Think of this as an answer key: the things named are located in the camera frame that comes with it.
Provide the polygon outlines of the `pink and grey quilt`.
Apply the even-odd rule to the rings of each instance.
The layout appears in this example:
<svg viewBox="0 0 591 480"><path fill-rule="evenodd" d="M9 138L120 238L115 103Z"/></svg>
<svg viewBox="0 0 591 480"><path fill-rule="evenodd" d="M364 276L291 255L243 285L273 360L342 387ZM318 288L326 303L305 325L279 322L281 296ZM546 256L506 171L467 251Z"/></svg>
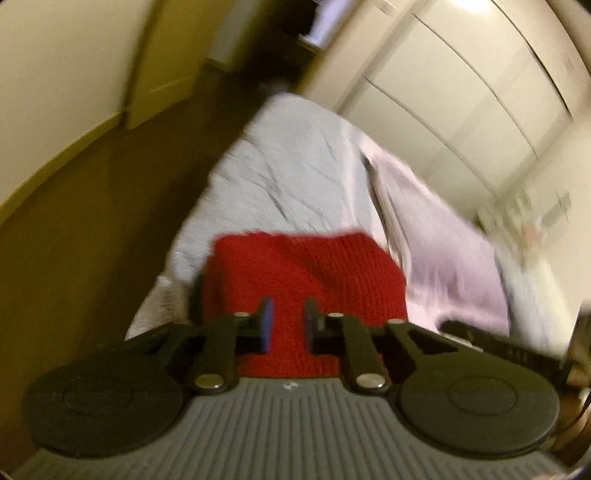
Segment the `pink and grey quilt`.
<svg viewBox="0 0 591 480"><path fill-rule="evenodd" d="M280 94L267 101L213 168L127 336L187 320L190 292L212 241L224 234L358 229L391 256L360 150L363 136L346 119L300 96ZM485 238L494 247L508 302L507 336L545 354L565 354L572 329L554 313L532 269Z"/></svg>

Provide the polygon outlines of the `white dresser with items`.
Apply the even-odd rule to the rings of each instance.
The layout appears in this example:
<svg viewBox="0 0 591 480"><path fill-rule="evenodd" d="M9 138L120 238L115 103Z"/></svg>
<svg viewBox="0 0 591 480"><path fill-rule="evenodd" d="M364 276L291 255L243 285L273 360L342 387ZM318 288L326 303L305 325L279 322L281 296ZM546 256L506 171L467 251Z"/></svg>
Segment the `white dresser with items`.
<svg viewBox="0 0 591 480"><path fill-rule="evenodd" d="M521 188L503 201L480 207L477 220L522 263L531 263L567 229L571 208L568 190L540 196L533 189Z"/></svg>

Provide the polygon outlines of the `white wardrobe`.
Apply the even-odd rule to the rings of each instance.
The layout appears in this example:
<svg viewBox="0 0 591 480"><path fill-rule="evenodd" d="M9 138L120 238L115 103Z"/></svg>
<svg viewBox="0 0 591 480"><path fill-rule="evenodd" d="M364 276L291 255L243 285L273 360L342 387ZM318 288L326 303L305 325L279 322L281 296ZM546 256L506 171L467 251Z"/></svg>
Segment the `white wardrobe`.
<svg viewBox="0 0 591 480"><path fill-rule="evenodd" d="M301 93L470 217L581 115L590 75L544 1L365 1Z"/></svg>

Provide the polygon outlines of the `lilac pillow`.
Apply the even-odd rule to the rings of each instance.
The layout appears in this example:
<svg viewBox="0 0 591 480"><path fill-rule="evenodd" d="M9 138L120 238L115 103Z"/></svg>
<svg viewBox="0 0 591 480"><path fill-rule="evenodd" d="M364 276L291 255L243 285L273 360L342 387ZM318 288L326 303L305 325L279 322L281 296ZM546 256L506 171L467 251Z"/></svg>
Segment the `lilac pillow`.
<svg viewBox="0 0 591 480"><path fill-rule="evenodd" d="M493 245L398 157L363 136L360 150L388 248L406 278L409 320L436 331L460 320L508 335Z"/></svg>

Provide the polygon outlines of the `red patterned knit sweater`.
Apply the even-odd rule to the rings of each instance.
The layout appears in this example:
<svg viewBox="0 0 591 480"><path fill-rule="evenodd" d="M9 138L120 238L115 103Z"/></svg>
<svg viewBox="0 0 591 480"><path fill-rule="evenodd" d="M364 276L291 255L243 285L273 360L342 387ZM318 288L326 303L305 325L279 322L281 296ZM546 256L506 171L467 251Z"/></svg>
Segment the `red patterned knit sweater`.
<svg viewBox="0 0 591 480"><path fill-rule="evenodd" d="M238 358L252 378L339 375L339 360L311 353L304 302L324 313L353 314L368 326L408 317L406 278L391 256L361 232L339 236L247 233L217 238L200 279L204 321L274 304L270 352Z"/></svg>

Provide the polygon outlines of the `wooden door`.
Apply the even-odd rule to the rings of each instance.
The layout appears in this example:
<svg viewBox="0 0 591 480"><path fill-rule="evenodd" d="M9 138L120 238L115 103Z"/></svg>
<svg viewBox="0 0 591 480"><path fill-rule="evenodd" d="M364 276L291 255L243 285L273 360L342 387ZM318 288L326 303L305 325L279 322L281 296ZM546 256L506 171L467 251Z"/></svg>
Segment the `wooden door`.
<svg viewBox="0 0 591 480"><path fill-rule="evenodd" d="M124 123L134 129L192 96L197 75L231 1L156 1L126 94Z"/></svg>

